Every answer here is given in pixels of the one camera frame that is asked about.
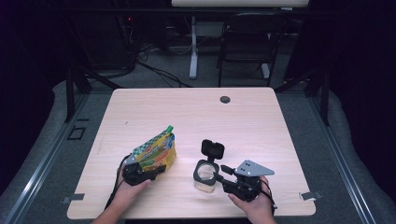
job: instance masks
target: tabletop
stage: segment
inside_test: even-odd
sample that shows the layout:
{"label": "tabletop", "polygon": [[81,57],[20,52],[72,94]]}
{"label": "tabletop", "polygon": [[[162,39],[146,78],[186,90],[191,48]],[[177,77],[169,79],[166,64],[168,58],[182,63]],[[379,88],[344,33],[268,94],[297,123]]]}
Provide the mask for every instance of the tabletop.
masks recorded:
{"label": "tabletop", "polygon": [[172,0],[173,7],[307,7],[309,0]]}
{"label": "tabletop", "polygon": [[[224,104],[220,98],[230,99]],[[204,139],[225,146],[215,162],[236,168],[252,160],[273,171],[267,178],[278,209],[275,216],[310,216],[314,202],[274,91],[270,88],[115,90],[93,142],[76,194],[72,219],[95,218],[105,208],[120,161],[168,125],[174,127],[177,157],[138,195],[125,218],[244,217],[217,182],[207,193],[194,187],[193,172]],[[233,177],[219,172],[226,179]]]}

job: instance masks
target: white desk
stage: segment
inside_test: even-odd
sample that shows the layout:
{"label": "white desk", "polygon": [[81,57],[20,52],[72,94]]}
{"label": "white desk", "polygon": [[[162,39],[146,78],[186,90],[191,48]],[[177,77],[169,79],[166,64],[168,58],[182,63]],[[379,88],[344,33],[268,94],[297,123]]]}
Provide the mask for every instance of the white desk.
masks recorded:
{"label": "white desk", "polygon": [[[173,7],[307,7],[309,0],[172,0]],[[190,79],[197,78],[198,52],[196,48],[196,21],[191,19],[191,63]],[[268,77],[268,66],[262,66],[264,77]]]}
{"label": "white desk", "polygon": [[[222,103],[221,96],[231,102]],[[249,159],[275,171],[267,177],[278,206],[276,216],[315,213],[314,203],[299,197],[309,188],[272,89],[129,89],[114,91],[110,99],[76,189],[84,199],[70,203],[68,217],[97,217],[114,187],[120,160],[169,124],[175,127],[176,160],[124,217],[244,217],[219,182],[213,193],[194,187],[196,163],[206,159],[201,153],[204,139],[225,146],[217,164],[237,167]]]}
{"label": "white desk", "polygon": [[306,7],[309,0],[172,0],[173,7]]}

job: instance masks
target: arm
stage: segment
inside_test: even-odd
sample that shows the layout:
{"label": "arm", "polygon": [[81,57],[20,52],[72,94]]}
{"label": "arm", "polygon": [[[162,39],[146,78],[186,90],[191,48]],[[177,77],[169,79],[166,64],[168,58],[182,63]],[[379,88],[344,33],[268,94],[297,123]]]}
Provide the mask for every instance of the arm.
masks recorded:
{"label": "arm", "polygon": [[[260,179],[268,184],[268,180],[267,178],[265,178],[265,176],[261,176]],[[265,186],[265,184],[263,183],[262,183],[262,190],[264,190],[265,192],[269,191],[267,186]],[[245,212],[247,218],[250,220],[251,223],[253,224],[276,223],[272,215],[271,202],[262,193],[260,193],[259,196],[250,203],[238,199],[233,194],[229,194],[228,196],[237,207],[239,207]]]}
{"label": "arm", "polygon": [[139,185],[130,186],[123,181],[122,171],[123,167],[121,168],[119,178],[120,186],[117,189],[113,201],[110,206],[93,221],[93,223],[116,223],[120,219],[121,215],[130,207],[136,195],[145,189],[150,183],[150,180],[146,180]]}

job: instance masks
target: chair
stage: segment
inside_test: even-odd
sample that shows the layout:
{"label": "chair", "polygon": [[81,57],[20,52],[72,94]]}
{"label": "chair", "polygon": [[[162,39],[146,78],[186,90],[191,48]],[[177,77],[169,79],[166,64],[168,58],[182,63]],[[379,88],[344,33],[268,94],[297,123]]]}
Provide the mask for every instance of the chair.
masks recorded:
{"label": "chair", "polygon": [[279,41],[289,25],[288,19],[277,13],[239,13],[224,22],[219,50],[219,87],[223,78],[265,79],[264,77],[223,77],[223,62],[269,63],[270,74],[276,61]]}

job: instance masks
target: wire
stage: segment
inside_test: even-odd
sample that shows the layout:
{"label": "wire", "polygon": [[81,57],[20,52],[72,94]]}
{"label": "wire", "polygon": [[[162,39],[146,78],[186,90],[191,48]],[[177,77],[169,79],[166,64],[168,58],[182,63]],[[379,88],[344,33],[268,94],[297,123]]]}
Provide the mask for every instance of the wire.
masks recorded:
{"label": "wire", "polygon": [[173,86],[172,86],[169,82],[167,82],[167,81],[165,80],[165,78],[168,78],[168,79],[170,79],[170,80],[175,81],[176,83],[178,83],[178,87],[179,87],[179,88],[181,88],[181,86],[185,86],[185,87],[192,88],[191,85],[181,82],[180,79],[178,79],[178,77],[176,77],[175,75],[173,75],[173,74],[171,74],[171,73],[169,73],[169,72],[163,71],[163,70],[158,69],[158,68],[151,67],[151,66],[149,66],[149,65],[147,65],[147,64],[145,64],[145,63],[141,63],[141,62],[139,62],[139,61],[136,61],[136,63],[137,63],[137,64],[140,64],[141,66],[143,66],[143,67],[145,67],[145,68],[147,68],[147,69],[149,69],[149,70],[151,70],[151,71],[153,71],[153,72],[155,72],[157,75],[160,76],[160,78],[163,79],[164,82],[166,82],[166,84],[169,85],[169,87],[172,87],[172,88],[173,88]]}
{"label": "wire", "polygon": [[183,52],[178,52],[177,50],[175,50],[175,48],[183,48],[183,47],[182,46],[169,47],[169,49],[171,49],[174,53],[181,55],[181,54],[188,53],[191,50],[192,45],[190,45],[189,48],[187,50],[183,51]]}
{"label": "wire", "polygon": [[254,190],[256,190],[256,191],[262,193],[263,195],[265,195],[265,196],[271,201],[271,205],[272,205],[273,211],[274,211],[275,209],[277,209],[277,206],[276,206],[276,204],[275,204],[275,202],[274,202],[274,199],[272,198],[271,189],[270,189],[270,187],[267,185],[267,183],[265,183],[265,182],[262,181],[262,180],[261,180],[261,182],[264,183],[264,184],[267,186],[267,188],[269,189],[269,194],[268,194],[267,192],[265,192],[264,190],[262,190],[262,189],[257,189],[257,188],[255,188],[255,187],[249,185],[248,183],[245,183],[245,182],[240,182],[240,183],[243,184],[243,185],[245,185],[245,186],[248,187],[248,188],[254,189]]}
{"label": "wire", "polygon": [[118,190],[119,187],[121,186],[122,182],[125,180],[125,179],[122,179],[122,181],[119,183],[119,177],[120,177],[120,172],[121,172],[122,164],[123,164],[123,162],[124,162],[128,157],[129,157],[129,155],[128,155],[128,156],[125,156],[125,157],[122,159],[122,161],[121,161],[121,163],[120,163],[120,166],[119,166],[119,168],[117,169],[116,183],[114,184],[114,189],[113,189],[113,191],[111,192],[110,197],[109,197],[108,200],[107,200],[105,209],[107,209],[107,208],[110,206],[111,202],[113,202],[113,199],[114,199],[114,196],[116,195],[117,190]]}
{"label": "wire", "polygon": [[189,22],[187,21],[186,17],[183,17],[183,19],[184,19],[184,22],[186,22],[187,27],[189,27],[189,31],[191,33],[191,27],[190,27]]}
{"label": "wire", "polygon": [[143,49],[140,50],[140,52],[137,54],[139,59],[143,62],[146,62],[149,59],[149,52],[152,50],[155,50],[158,48],[155,48],[154,44],[147,44]]}
{"label": "wire", "polygon": [[124,77],[124,76],[130,74],[132,71],[133,71],[133,69],[131,69],[131,68],[125,68],[125,69],[122,69],[121,71],[119,71],[118,73],[111,74],[111,75],[102,75],[98,71],[96,71],[96,73],[99,74],[101,77],[105,77],[107,79],[111,79],[111,78],[115,78],[115,77]]}

